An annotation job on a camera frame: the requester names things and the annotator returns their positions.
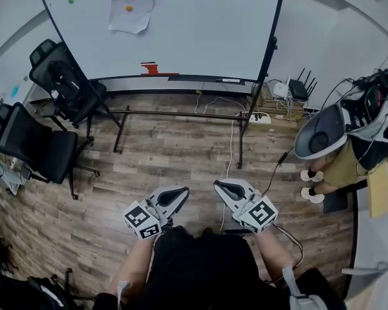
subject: blue sticky note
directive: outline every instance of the blue sticky note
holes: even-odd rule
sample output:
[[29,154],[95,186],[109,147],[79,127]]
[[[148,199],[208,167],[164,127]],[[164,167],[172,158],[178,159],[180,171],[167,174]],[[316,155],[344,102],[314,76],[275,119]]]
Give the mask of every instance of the blue sticky note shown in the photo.
[[12,92],[10,93],[10,97],[11,97],[11,98],[14,98],[14,97],[15,97],[15,95],[17,94],[17,91],[19,90],[19,87],[20,87],[19,85],[13,87]]

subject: whiteboard frame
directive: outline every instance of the whiteboard frame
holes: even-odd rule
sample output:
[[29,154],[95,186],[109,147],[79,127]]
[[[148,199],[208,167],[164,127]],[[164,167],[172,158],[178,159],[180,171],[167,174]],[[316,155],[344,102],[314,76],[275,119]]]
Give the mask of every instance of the whiteboard frame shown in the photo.
[[[62,40],[63,44],[69,50],[70,55],[74,58],[74,55],[70,51],[69,46],[66,44],[66,42],[65,42],[61,32],[59,31],[59,28],[58,28],[54,18],[52,17],[52,14],[50,13],[50,10],[49,10],[49,8],[47,6],[47,2],[45,0],[42,0],[42,2],[43,2],[43,5],[45,6],[47,14],[48,14],[50,20],[52,21],[52,24],[53,24],[56,32],[60,36],[60,39]],[[273,19],[273,23],[272,23],[272,29],[270,31],[268,42],[266,44],[266,50],[265,50],[264,57],[263,57],[263,60],[262,60],[262,63],[261,63],[259,76],[257,77],[257,79],[245,79],[245,78],[232,78],[232,79],[238,79],[238,80],[242,81],[243,83],[245,81],[254,82],[254,83],[260,83],[260,82],[262,83],[264,81],[264,79],[266,77],[266,73],[267,73],[268,67],[270,66],[270,62],[272,60],[272,55],[270,54],[270,56],[268,56],[268,51],[269,51],[270,43],[274,39],[274,34],[275,34],[277,22],[279,20],[279,14],[280,14],[280,9],[281,9],[282,2],[283,2],[283,0],[277,0],[277,6],[276,6],[276,10],[275,10],[275,14],[274,14],[274,19]],[[111,76],[111,77],[101,77],[101,78],[90,78],[89,80],[108,80],[108,79],[120,79],[120,78],[164,77],[164,76],[166,77],[167,75],[164,75],[164,74],[161,74],[161,75],[141,75],[141,74],[139,74],[139,75],[128,75],[128,76]],[[180,74],[179,76],[180,77],[189,76],[191,78],[195,78],[196,77],[196,78],[199,79],[199,81],[203,81],[202,79],[204,79],[204,78],[215,78],[214,82],[217,82],[217,79],[222,79],[222,78],[230,79],[230,77],[226,77],[224,75],[223,76],[209,76],[209,75],[205,76],[205,75],[194,75],[194,74]]]

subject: white cube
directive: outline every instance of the white cube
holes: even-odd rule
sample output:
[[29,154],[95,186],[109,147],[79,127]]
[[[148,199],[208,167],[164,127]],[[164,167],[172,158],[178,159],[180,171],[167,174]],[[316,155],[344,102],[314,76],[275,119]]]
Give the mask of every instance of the white cube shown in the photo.
[[128,228],[143,240],[161,233],[160,221],[137,201],[134,201],[123,213],[122,218]]
[[233,214],[233,218],[254,233],[262,233],[276,221],[279,214],[267,196],[247,204],[245,209],[246,211],[239,209]]

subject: power strip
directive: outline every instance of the power strip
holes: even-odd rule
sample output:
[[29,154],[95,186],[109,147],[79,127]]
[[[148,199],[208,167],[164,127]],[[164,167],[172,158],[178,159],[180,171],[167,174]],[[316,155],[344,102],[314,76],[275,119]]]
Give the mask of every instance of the power strip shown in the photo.
[[251,124],[272,124],[272,119],[264,112],[254,112],[250,117]]

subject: khaki shorts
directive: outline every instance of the khaki shorts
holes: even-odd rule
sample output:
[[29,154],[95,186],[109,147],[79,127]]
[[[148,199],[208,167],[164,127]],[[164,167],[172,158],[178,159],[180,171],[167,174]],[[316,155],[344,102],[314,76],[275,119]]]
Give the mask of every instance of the khaki shorts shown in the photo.
[[357,164],[358,160],[350,139],[343,147],[327,155],[326,161],[329,166],[323,171],[323,180],[331,186],[342,188],[352,185],[365,179],[369,174],[359,163]]

